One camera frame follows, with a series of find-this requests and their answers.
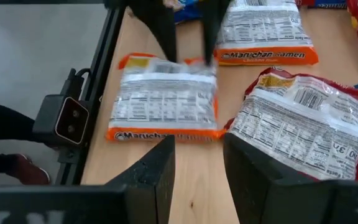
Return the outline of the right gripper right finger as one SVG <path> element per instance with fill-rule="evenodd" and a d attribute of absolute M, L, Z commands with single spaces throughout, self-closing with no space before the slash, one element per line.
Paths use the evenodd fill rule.
<path fill-rule="evenodd" d="M 223 154 L 240 223 L 358 224 L 358 181 L 315 180 L 231 133 Z"/>

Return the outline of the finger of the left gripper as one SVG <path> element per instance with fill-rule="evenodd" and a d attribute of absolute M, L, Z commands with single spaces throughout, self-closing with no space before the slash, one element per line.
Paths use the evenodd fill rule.
<path fill-rule="evenodd" d="M 198 1 L 203 25 L 203 49 L 206 65 L 211 65 L 218 33 L 231 0 Z"/>
<path fill-rule="evenodd" d="M 156 38 L 167 60 L 177 62 L 177 37 L 173 9 L 163 0 L 129 0 L 133 14 Z"/>

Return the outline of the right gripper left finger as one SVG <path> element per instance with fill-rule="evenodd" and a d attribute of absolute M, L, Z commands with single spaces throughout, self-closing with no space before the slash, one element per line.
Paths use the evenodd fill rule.
<path fill-rule="evenodd" d="M 0 223 L 168 223 L 175 138 L 104 185 L 0 187 Z"/>

